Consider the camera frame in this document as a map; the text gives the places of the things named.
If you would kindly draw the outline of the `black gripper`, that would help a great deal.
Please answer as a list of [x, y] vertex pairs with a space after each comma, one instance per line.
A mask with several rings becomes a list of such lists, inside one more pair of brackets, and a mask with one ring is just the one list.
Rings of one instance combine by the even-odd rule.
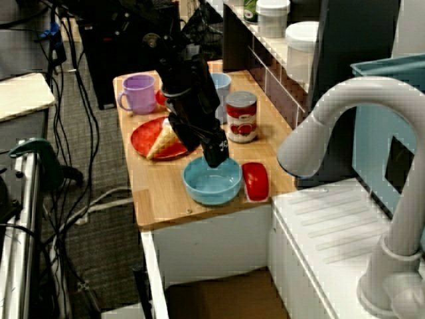
[[215, 111], [220, 104], [216, 91], [183, 91], [166, 97], [170, 124], [180, 142], [192, 152], [199, 147], [209, 167], [216, 168], [229, 158], [228, 140]]

